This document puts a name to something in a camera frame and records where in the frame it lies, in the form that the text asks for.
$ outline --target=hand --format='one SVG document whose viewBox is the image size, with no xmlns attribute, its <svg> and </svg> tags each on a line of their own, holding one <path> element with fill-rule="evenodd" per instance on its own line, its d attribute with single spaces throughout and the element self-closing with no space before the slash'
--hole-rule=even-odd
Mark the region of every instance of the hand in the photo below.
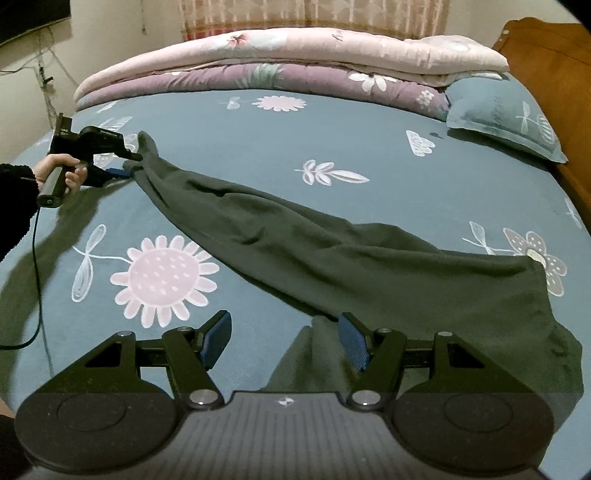
<svg viewBox="0 0 591 480">
<path fill-rule="evenodd" d="M 37 165 L 33 167 L 35 179 L 39 185 L 39 190 L 43 188 L 43 184 L 54 168 L 59 166 L 75 167 L 80 163 L 80 160 L 72 157 L 66 153 L 51 154 L 46 156 Z M 86 181 L 88 177 L 88 170 L 86 167 L 77 168 L 75 171 L 66 173 L 66 186 L 70 189 L 70 194 L 76 193 L 80 190 L 80 186 Z"/>
</svg>

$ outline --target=blue bedsheet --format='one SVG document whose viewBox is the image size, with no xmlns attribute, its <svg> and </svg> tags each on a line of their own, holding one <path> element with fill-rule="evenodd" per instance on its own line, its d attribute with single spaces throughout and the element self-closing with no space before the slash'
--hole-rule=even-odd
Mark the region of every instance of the blue bedsheet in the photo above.
<svg viewBox="0 0 591 480">
<path fill-rule="evenodd" d="M 441 249 L 531 256 L 545 265 L 556 319 L 583 344 L 584 382 L 590 384 L 591 237 L 541 161 L 414 113 L 264 90 L 119 100 L 74 116 L 74 131 L 86 125 L 119 131 L 129 148 L 136 148 L 135 134 L 144 130 L 162 158 L 181 168 L 354 223 L 397 225 Z M 50 137 L 15 163 L 36 163 Z M 95 160 L 101 167 L 122 163 L 112 155 Z M 0 343 L 29 338 L 37 323 L 31 234 L 1 266 Z M 199 282 L 195 289 L 165 287 L 170 305 L 160 310 L 146 305 L 145 297 L 121 293 L 130 282 L 136 291 L 142 283 L 158 288 L 141 277 L 159 272 L 146 263 L 153 248 L 184 251 L 179 258 L 190 260 L 182 274 Z M 47 348 L 39 338 L 24 351 L 0 352 L 0 396 L 13 408 L 50 371 L 119 330 L 155 338 L 177 326 L 198 327 L 220 309 L 231 312 L 233 335 L 210 374 L 226 397 L 259 389 L 310 324 L 308 313 L 208 258 L 132 181 L 83 189 L 60 211 L 43 210 L 37 255 Z M 142 268 L 128 274 L 135 262 Z M 162 274 L 175 273 L 164 265 Z M 145 378 L 166 384 L 163 372 L 146 372 Z M 580 478 L 589 469 L 590 444 L 591 394 L 585 394 L 555 435 L 544 471 Z"/>
</svg>

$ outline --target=striped curtain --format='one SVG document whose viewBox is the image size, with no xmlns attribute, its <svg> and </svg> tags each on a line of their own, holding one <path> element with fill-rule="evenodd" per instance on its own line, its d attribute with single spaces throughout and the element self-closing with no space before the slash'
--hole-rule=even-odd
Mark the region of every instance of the striped curtain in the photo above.
<svg viewBox="0 0 591 480">
<path fill-rule="evenodd" d="M 333 27 L 396 38 L 439 35 L 450 0 L 178 0 L 185 41 L 238 30 Z"/>
</svg>

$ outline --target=headboard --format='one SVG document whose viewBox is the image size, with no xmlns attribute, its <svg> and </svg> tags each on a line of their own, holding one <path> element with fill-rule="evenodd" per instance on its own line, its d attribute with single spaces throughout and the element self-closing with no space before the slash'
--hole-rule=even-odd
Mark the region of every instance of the headboard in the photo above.
<svg viewBox="0 0 591 480">
<path fill-rule="evenodd" d="M 493 48 L 540 104 L 569 162 L 553 174 L 591 229 L 591 34 L 580 24 L 512 20 Z"/>
</svg>

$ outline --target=pillowcase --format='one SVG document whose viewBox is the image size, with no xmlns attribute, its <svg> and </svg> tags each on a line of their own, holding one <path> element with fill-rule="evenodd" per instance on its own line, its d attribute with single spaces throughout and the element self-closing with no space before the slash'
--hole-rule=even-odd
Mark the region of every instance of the pillowcase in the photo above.
<svg viewBox="0 0 591 480">
<path fill-rule="evenodd" d="M 538 157 L 566 163 L 560 142 L 532 94 L 513 75 L 470 77 L 446 89 L 449 128 L 474 130 Z"/>
</svg>

